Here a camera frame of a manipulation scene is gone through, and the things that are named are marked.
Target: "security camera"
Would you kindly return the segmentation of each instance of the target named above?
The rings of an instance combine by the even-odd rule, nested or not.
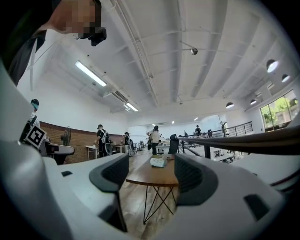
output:
[[[192,55],[196,55],[198,53],[198,49],[197,48],[192,48],[191,49],[191,54]]]

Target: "window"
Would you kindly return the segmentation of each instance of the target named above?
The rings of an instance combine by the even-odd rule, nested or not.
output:
[[[293,90],[291,90],[274,102],[261,108],[265,131],[285,128],[298,112],[298,100]]]

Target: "brick wall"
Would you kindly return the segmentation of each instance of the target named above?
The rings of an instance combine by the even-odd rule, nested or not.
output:
[[[41,128],[47,132],[47,136],[50,137],[51,143],[62,145],[60,136],[63,135],[65,127],[56,126],[53,124],[40,122]],[[97,138],[96,132],[88,132],[77,129],[71,129],[71,142],[70,146],[75,149],[75,152],[71,156],[66,157],[66,163],[78,163],[88,160],[88,152],[86,146],[92,146]],[[121,135],[110,134],[111,140],[120,144],[123,137]],[[94,159],[94,153],[90,152],[90,160]]]

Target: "black metal table legs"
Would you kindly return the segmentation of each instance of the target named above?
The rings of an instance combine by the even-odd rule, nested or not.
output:
[[[167,209],[173,214],[173,212],[171,211],[171,209],[170,209],[170,208],[168,207],[168,205],[165,203],[165,200],[167,199],[167,197],[169,196],[170,193],[172,193],[174,202],[175,202],[175,204],[176,204],[176,200],[175,200],[175,197],[174,197],[174,194],[173,194],[173,191],[172,191],[173,187],[170,187],[170,191],[169,191],[169,193],[167,194],[167,196],[166,196],[164,199],[163,199],[163,198],[161,197],[161,195],[158,193],[160,187],[158,187],[157,189],[156,189],[155,187],[153,187],[153,188],[154,188],[154,190],[156,191],[156,194],[155,194],[154,200],[153,200],[153,202],[152,202],[152,205],[151,205],[151,207],[150,207],[150,209],[149,209],[149,211],[148,211],[148,214],[147,214],[147,216],[145,217],[145,215],[146,215],[146,205],[147,205],[148,186],[146,187],[146,200],[145,200],[145,209],[144,209],[144,218],[143,218],[143,223],[144,223],[144,224],[146,224],[146,222],[149,220],[149,218],[152,217],[153,214],[154,214],[154,213],[160,208],[160,206],[163,205],[163,204],[164,204],[164,205],[167,207]],[[149,214],[150,214],[150,212],[151,212],[151,209],[152,209],[152,207],[153,207],[153,205],[154,205],[154,202],[155,202],[157,196],[159,196],[159,198],[162,200],[162,202],[161,202],[160,205],[155,209],[155,211],[149,216]]]

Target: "wooden floor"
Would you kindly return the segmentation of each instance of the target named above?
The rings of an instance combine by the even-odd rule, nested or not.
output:
[[[129,174],[138,169],[146,160],[151,157],[151,153],[148,151],[140,151],[134,157],[129,158]],[[159,194],[164,198],[169,188],[161,187]],[[153,199],[155,197],[155,190],[153,187],[148,187],[146,215],[151,207]],[[178,195],[178,188],[173,189],[175,198]],[[150,239],[153,235],[158,233],[164,225],[172,219],[171,212],[163,204],[154,215],[143,224],[143,215],[145,208],[146,198],[146,186],[137,185],[133,183],[124,182],[120,190],[120,201],[124,215],[124,219],[127,225],[128,234],[134,236],[137,239]],[[162,200],[157,196],[155,203],[152,207],[151,213],[160,205]],[[171,194],[165,200],[168,207],[175,212],[175,202]]]

